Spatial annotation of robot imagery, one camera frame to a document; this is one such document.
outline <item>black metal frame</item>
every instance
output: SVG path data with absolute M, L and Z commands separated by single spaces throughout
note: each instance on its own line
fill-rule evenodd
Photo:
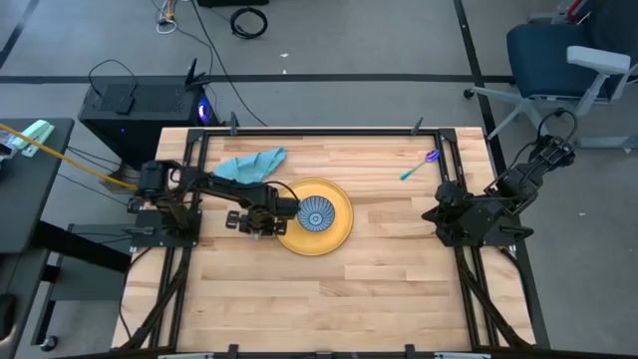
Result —
M 446 160 L 446 151 L 444 147 L 444 140 L 450 145 L 450 151 L 453 158 L 454 172 L 457 180 L 459 180 L 463 186 L 466 186 L 466 179 L 464 176 L 463 163 L 461 161 L 461 154 L 459 146 L 457 144 L 456 131 L 454 129 L 418 129 L 418 127 L 410 128 L 368 128 L 368 129 L 356 129 L 356 128 L 304 128 L 304 129 L 234 129 L 233 133 L 229 129 L 191 129 L 188 130 L 186 138 L 186 147 L 183 154 L 183 164 L 190 165 L 192 160 L 192 151 L 194 144 L 200 141 L 199 156 L 197 159 L 197 168 L 203 171 L 206 154 L 208 149 L 208 143 L 213 136 L 433 136 L 435 140 L 435 148 L 440 151 L 439 156 L 439 168 L 441 172 L 441 180 L 448 180 L 450 174 L 448 171 L 448 162 Z M 193 193 L 191 205 L 195 205 L 195 210 L 199 210 L 200 193 L 198 191 Z M 188 266 L 191 257 L 191 247 L 182 249 L 181 261 L 179 268 L 175 275 L 170 278 L 172 269 L 172 263 L 174 259 L 174 248 L 169 247 L 166 249 L 164 257 L 163 268 L 161 271 L 158 302 L 154 310 L 149 315 L 145 322 L 153 323 L 152 329 L 148 334 L 151 335 L 148 349 L 140 349 L 140 345 L 144 342 L 147 335 L 144 338 L 140 337 L 141 341 L 132 346 L 123 347 L 122 349 L 109 353 L 90 354 L 83 356 L 74 356 L 69 358 L 75 359 L 100 359 L 100 358 L 157 358 L 158 354 L 174 354 L 176 353 L 177 340 L 179 335 L 179 327 L 181 323 L 181 312 L 183 308 L 183 301 L 185 296 L 186 279 L 188 273 Z M 500 347 L 498 345 L 498 335 L 496 327 L 499 324 L 501 334 L 507 339 L 513 336 L 516 339 L 515 332 L 504 321 L 496 307 L 491 303 L 487 282 L 485 279 L 484 268 L 482 264 L 482 258 L 479 248 L 470 249 L 475 273 L 470 272 L 469 265 L 467 263 L 465 251 L 462 247 L 454 248 L 455 258 L 457 261 L 457 271 L 460 276 L 460 286 L 462 290 L 462 298 L 464 302 L 464 311 L 468 326 L 468 335 L 472 346 L 473 353 L 489 354 L 491 358 L 519 358 L 519 359 L 533 359 L 533 358 L 630 358 L 630 356 L 623 355 L 609 355 L 609 354 L 597 354 L 597 353 L 580 353 L 580 352 L 568 352 L 568 351 L 556 351 L 547 349 L 532 348 L 524 341 L 521 342 L 508 340 L 508 344 L 513 348 Z M 172 313 L 172 319 L 169 330 L 168 345 L 164 347 L 158 347 L 160 338 L 161 318 L 163 310 L 171 298 L 172 294 L 175 294 L 174 308 Z M 475 295 L 482 305 L 482 311 L 485 318 L 485 325 L 487 329 L 488 346 L 481 345 L 479 340 L 479 329 L 477 325 L 477 318 L 474 309 L 473 295 Z M 231 344 L 228 347 L 227 352 L 215 352 L 215 358 L 222 359 L 274 359 L 274 358 L 307 358 L 307 359 L 341 359 L 341 358 L 359 358 L 359 359 L 393 359 L 393 358 L 444 358 L 441 356 L 441 352 L 418 352 L 413 344 L 407 344 L 406 350 L 403 352 L 357 352 L 357 353 L 340 353 L 340 352 L 309 352 L 309 353 L 240 353 L 238 346 Z

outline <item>black cable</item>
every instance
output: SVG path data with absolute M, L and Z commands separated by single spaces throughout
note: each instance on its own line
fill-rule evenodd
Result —
M 89 84 L 91 84 L 91 88 L 93 88 L 93 90 L 96 92 L 96 94 L 98 94 L 99 97 L 103 96 L 103 94 L 100 91 L 98 91 L 98 89 L 94 85 L 93 79 L 91 78 L 91 74 L 93 74 L 93 72 L 97 68 L 99 68 L 100 66 L 102 66 L 104 64 L 107 64 L 107 63 L 110 63 L 110 62 L 114 62 L 116 64 L 120 64 L 120 66 L 125 68 L 125 70 L 127 70 L 129 72 L 129 74 L 131 74 L 131 77 L 133 78 L 133 85 L 131 86 L 131 89 L 129 90 L 129 94 L 128 94 L 128 96 L 130 97 L 133 94 L 133 90 L 138 86 L 138 78 L 136 78 L 135 74 L 133 73 L 133 71 L 131 71 L 131 69 L 129 69 L 123 63 L 121 63 L 120 61 L 118 61 L 116 59 L 105 60 L 105 61 L 101 62 L 100 64 L 94 66 L 93 69 L 91 69 L 91 71 L 89 71 Z
M 76 234 L 76 235 L 105 235 L 105 236 L 116 236 L 116 237 L 129 235 L 128 233 L 122 233 L 122 234 L 112 234 L 112 233 L 73 233 L 73 234 Z
M 206 86 L 207 89 L 209 89 L 212 92 L 212 95 L 215 98 L 214 103 L 212 104 L 212 112 L 217 116 L 217 120 L 220 121 L 219 113 L 217 112 L 217 94 L 212 89 L 210 84 L 206 84 L 205 86 Z
M 95 161 L 93 161 L 93 160 L 90 160 L 90 159 L 86 158 L 86 157 L 85 157 L 85 156 L 83 156 L 83 155 L 80 155 L 79 153 L 75 152 L 74 150 L 69 149 L 69 151 L 70 151 L 72 154 L 74 154 L 75 156 L 77 156 L 77 157 L 79 157 L 79 158 L 83 159 L 84 161 L 86 161 L 86 162 L 88 162 L 88 163 L 90 163 L 90 164 L 93 164 L 93 165 L 95 165 L 95 166 L 97 166 L 97 167 L 99 167 L 99 168 L 101 168 L 101 169 L 104 169 L 104 170 L 109 171 L 109 172 L 111 172 L 111 173 L 113 173 L 113 172 L 115 172 L 115 171 L 116 171 L 116 170 L 113 170 L 113 169 L 111 169 L 111 168 L 108 168 L 108 167 L 106 167 L 106 166 L 104 166 L 104 165 L 100 165 L 100 164 L 98 164 L 97 162 L 95 162 Z M 125 177 L 125 178 L 128 178 L 128 179 L 132 179 L 132 180 L 138 180 L 138 179 L 139 179 L 139 178 L 137 178 L 137 177 L 129 176 L 129 175 L 126 175 L 126 174 L 122 174 L 122 177 Z
M 109 244 L 109 243 L 116 243 L 119 241 L 125 241 L 125 240 L 131 240 L 133 239 L 132 237 L 126 237 L 126 238 L 120 238 L 120 239 L 114 239 L 114 240 L 106 240 L 106 241 L 102 241 L 102 242 L 96 242 L 97 244 Z
M 500 248 L 498 247 L 498 251 L 500 251 L 502 254 L 505 255 L 505 257 L 507 257 L 507 259 L 509 259 L 509 261 L 514 265 L 514 267 L 516 267 L 516 270 L 518 271 L 518 276 L 520 277 L 520 284 L 522 285 L 522 294 L 525 296 L 525 304 L 527 306 L 527 315 L 529 315 L 529 321 L 533 323 L 533 312 L 531 309 L 531 296 L 529 295 L 529 286 L 527 285 L 527 279 L 525 279 L 525 276 L 522 274 L 522 268 L 520 267 L 520 264 L 518 263 L 518 259 L 516 259 L 513 255 L 511 255 L 511 253 L 509 252 L 509 250 L 505 249 L 505 248 Z
M 540 141 L 540 129 L 542 129 L 542 126 L 545 124 L 545 122 L 547 120 L 549 120 L 549 118 L 551 118 L 552 116 L 560 116 L 562 114 L 569 114 L 569 116 L 571 116 L 571 119 L 573 121 L 573 126 L 571 128 L 571 131 L 569 131 L 569 134 L 567 135 L 567 137 L 565 138 L 565 143 L 569 143 L 569 140 L 571 140 L 571 138 L 576 134 L 576 131 L 578 130 L 578 119 L 576 118 L 576 115 L 574 115 L 574 113 L 572 113 L 569 110 L 565 110 L 565 109 L 557 109 L 553 112 L 550 112 L 549 114 L 547 114 L 544 118 L 542 118 L 542 120 L 540 121 L 540 124 L 538 125 L 538 129 L 536 130 L 536 141 L 539 142 Z M 538 169 L 540 166 L 542 165 L 542 163 L 537 164 L 536 166 L 534 166 L 531 170 L 529 170 L 525 176 L 522 177 L 522 179 L 520 179 L 520 181 L 518 182 L 518 185 L 521 185 L 522 183 L 524 183 L 530 176 L 531 174 L 536 171 L 536 169 Z
M 523 151 L 525 151 L 525 149 L 527 149 L 528 147 L 534 145 L 536 143 L 536 141 L 530 142 L 529 144 L 523 146 L 519 151 L 518 154 L 516 154 L 516 157 L 514 157 L 514 161 L 511 162 L 511 165 L 509 165 L 509 167 L 507 168 L 508 171 L 510 171 L 514 165 L 516 165 L 516 162 L 518 161 L 518 158 L 520 157 L 520 155 L 522 154 Z
M 279 184 L 279 185 L 283 186 L 284 188 L 288 189 L 288 190 L 292 193 L 292 196 L 293 196 L 293 197 L 295 197 L 295 199 L 299 200 L 299 197 L 297 196 L 297 194 L 295 193 L 295 191 L 294 191 L 294 190 L 292 190 L 292 188 L 291 188 L 291 187 L 289 187 L 287 184 L 285 184 L 285 183 L 283 183 L 283 182 L 280 182 L 279 180 L 267 180 L 265 183 L 266 183 L 266 184 L 270 184 L 270 183 L 276 183 L 276 184 Z
M 135 257 L 135 259 L 131 261 L 131 264 L 129 264 L 129 269 L 127 269 L 127 275 L 125 275 L 125 278 L 124 278 L 124 283 L 127 282 L 127 279 L 129 278 L 129 272 L 131 271 L 131 268 L 133 268 L 133 265 L 145 254 L 147 254 L 151 249 L 153 248 L 148 247 L 147 249 L 143 250 L 140 253 L 140 255 L 138 255 L 137 257 Z M 127 336 L 129 337 L 129 340 L 131 340 L 131 329 L 129 328 L 129 324 L 127 324 L 127 321 L 124 320 L 124 315 L 122 314 L 122 304 L 120 304 L 120 307 L 118 308 L 118 312 L 120 314 L 120 320 L 122 320 L 122 325 L 124 325 L 124 330 L 127 331 Z
M 95 156 L 95 155 L 93 155 L 91 153 L 88 153 L 88 152 L 86 152 L 84 150 L 76 149 L 76 148 L 74 148 L 72 146 L 68 146 L 67 149 L 69 149 L 69 150 L 71 150 L 73 152 L 76 152 L 76 153 L 84 154 L 86 156 L 92 157 L 92 158 L 97 159 L 97 160 L 102 160 L 104 162 L 108 162 L 109 164 L 112 164 L 112 165 L 115 165 L 115 166 L 119 166 L 120 165 L 120 164 L 118 164 L 115 161 L 111 161 L 111 160 L 108 160 L 108 159 L 105 159 L 105 158 L 101 158 L 99 156 Z
M 198 37 L 196 37 L 196 36 L 194 36 L 194 35 L 192 35 L 192 34 L 190 34 L 188 32 L 185 32 L 185 31 L 183 31 L 183 30 L 181 30 L 179 28 L 176 28 L 175 30 L 180 32 L 180 33 L 182 33 L 183 35 L 186 35 L 187 37 L 193 39 L 194 41 L 200 43 L 201 45 L 205 46 L 206 49 L 208 49 L 208 52 L 210 53 L 210 64 L 208 65 L 208 75 L 212 75 L 212 63 L 213 63 L 214 57 L 212 55 L 212 48 L 210 47 L 210 45 L 206 44 L 205 42 L 203 42 Z
M 122 325 L 124 325 L 124 330 L 127 331 L 127 336 L 129 337 L 129 340 L 131 340 L 131 329 L 129 329 L 129 324 L 127 324 L 127 321 L 124 320 L 124 315 L 122 314 L 122 305 L 120 305 L 120 307 L 118 308 L 118 313 L 120 314 Z
M 75 184 L 77 184 L 77 185 L 79 185 L 79 186 L 82 186 L 82 187 L 84 187 L 84 188 L 86 188 L 86 189 L 88 189 L 88 190 L 90 190 L 90 191 L 93 191 L 93 192 L 95 192 L 95 193 L 97 193 L 97 194 L 99 194 L 99 195 L 105 196 L 106 198 L 108 198 L 108 199 L 110 199 L 110 200 L 114 200 L 114 201 L 116 201 L 117 203 L 119 203 L 119 204 L 121 204 L 121 205 L 129 206 L 128 204 L 126 204 L 126 203 L 122 202 L 122 201 L 121 201 L 121 200 L 119 200 L 119 199 L 115 199 L 115 198 L 111 197 L 110 195 L 104 194 L 104 193 L 100 192 L 99 190 L 93 189 L 93 188 L 91 188 L 91 187 L 89 187 L 89 186 L 87 186 L 87 185 L 85 185 L 85 184 L 82 184 L 82 183 L 80 183 L 80 182 L 78 182 L 78 181 L 76 181 L 76 180 L 74 180 L 74 179 L 70 179 L 70 178 L 68 178 L 68 177 L 66 177 L 66 176 L 64 176 L 64 175 L 61 175 L 61 174 L 57 174 L 57 175 L 58 175 L 58 176 L 60 176 L 60 177 L 61 177 L 61 178 L 63 178 L 63 179 L 66 179 L 66 180 L 68 180 L 68 181 L 70 181 L 70 182 L 73 182 L 73 183 L 75 183 Z
M 540 129 L 542 129 L 542 126 L 545 124 L 545 122 L 547 120 L 549 120 L 549 118 L 551 118 L 552 116 L 560 116 L 562 114 L 569 114 L 569 116 L 571 116 L 571 119 L 573 120 L 573 126 L 571 128 L 571 131 L 569 132 L 569 134 L 565 138 L 565 141 L 567 143 L 569 142 L 569 140 L 571 140 L 571 138 L 574 136 L 574 134 L 576 134 L 576 130 L 578 130 L 578 119 L 576 118 L 576 115 L 574 115 L 574 113 L 572 113 L 571 111 L 561 108 L 561 109 L 557 109 L 555 111 L 550 112 L 544 118 L 542 118 L 542 120 L 540 120 L 540 124 L 538 125 L 538 129 L 536 130 L 536 140 L 537 141 L 540 140 Z
M 210 40 L 210 36 L 208 36 L 208 32 L 206 31 L 206 27 L 203 25 L 203 21 L 201 20 L 201 16 L 199 15 L 199 11 L 197 10 L 197 6 L 195 5 L 194 1 L 191 1 L 190 4 L 192 5 L 192 9 L 195 11 L 195 15 L 197 16 L 197 20 L 199 21 L 199 25 L 201 26 L 201 30 L 203 30 L 203 34 L 206 36 L 206 39 L 208 40 L 208 43 L 210 44 L 210 47 L 212 48 L 212 51 L 215 53 L 215 57 L 217 58 L 217 61 L 219 62 L 219 67 L 221 67 L 221 70 L 223 71 L 223 74 L 226 76 L 226 80 L 228 81 L 228 84 L 230 85 L 230 87 L 232 88 L 234 93 L 237 95 L 237 98 L 239 99 L 239 102 L 241 103 L 241 105 L 243 105 L 243 107 L 246 109 L 246 111 L 255 120 L 257 120 L 257 122 L 259 122 L 261 125 L 263 125 L 263 127 L 268 127 L 268 125 L 266 125 L 266 123 L 261 121 L 261 119 L 259 119 L 257 117 L 257 115 L 255 115 L 250 110 L 248 105 L 246 105 L 246 103 L 241 98 L 241 95 L 239 95 L 239 92 L 235 88 L 235 85 L 232 83 L 232 80 L 230 80 L 230 76 L 228 75 L 228 72 L 226 71 L 225 66 L 223 66 L 223 62 L 221 61 L 221 57 L 219 56 L 219 52 L 217 52 L 217 48 L 215 47 L 215 44 L 212 42 L 212 40 Z
M 255 14 L 257 15 L 258 18 L 261 19 L 263 24 L 261 25 L 261 29 L 259 29 L 259 31 L 257 31 L 256 33 L 249 33 L 245 31 L 243 28 L 241 28 L 241 26 L 237 25 L 237 19 L 239 18 L 239 16 L 245 13 Z M 230 23 L 230 30 L 232 30 L 232 35 L 244 40 L 258 38 L 259 36 L 263 35 L 263 33 L 266 32 L 266 29 L 268 29 L 268 19 L 266 18 L 266 15 L 263 12 L 257 9 L 253 9 L 251 7 L 245 7 L 243 9 L 239 9 L 235 11 L 230 16 L 230 19 L 228 20 L 228 22 Z

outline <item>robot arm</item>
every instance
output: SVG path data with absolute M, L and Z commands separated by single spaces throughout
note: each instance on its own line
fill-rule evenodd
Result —
M 179 172 L 179 181 L 173 178 L 175 172 Z M 169 188 L 168 180 L 177 182 L 177 186 Z M 196 191 L 237 202 L 247 209 L 244 215 L 230 211 L 226 227 L 239 227 L 239 231 L 249 234 L 285 233 L 287 220 L 293 219 L 299 208 L 297 198 L 279 197 L 277 189 L 267 183 L 239 183 L 183 167 L 175 161 L 143 164 L 138 188 L 133 205 L 150 201 L 163 213 L 164 226 L 175 235 L 187 232 L 190 227 L 192 213 L 184 205 L 184 198 Z
M 518 223 L 517 215 L 536 200 L 544 174 L 570 166 L 574 158 L 574 147 L 566 140 L 540 137 L 528 162 L 508 169 L 485 194 L 473 195 L 456 180 L 442 183 L 435 195 L 439 205 L 422 219 L 437 225 L 437 237 L 448 247 L 515 244 L 533 234 Z

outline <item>table leg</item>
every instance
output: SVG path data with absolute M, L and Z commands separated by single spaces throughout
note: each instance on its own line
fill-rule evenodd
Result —
M 82 238 L 43 220 L 36 225 L 32 242 L 36 246 L 86 260 L 120 273 L 126 273 L 131 263 L 131 257 L 122 252 Z

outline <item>towel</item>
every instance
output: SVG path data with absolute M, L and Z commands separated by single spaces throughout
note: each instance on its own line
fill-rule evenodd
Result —
M 226 161 L 214 170 L 214 174 L 240 183 L 260 182 L 270 176 L 285 158 L 286 149 L 279 148 Z

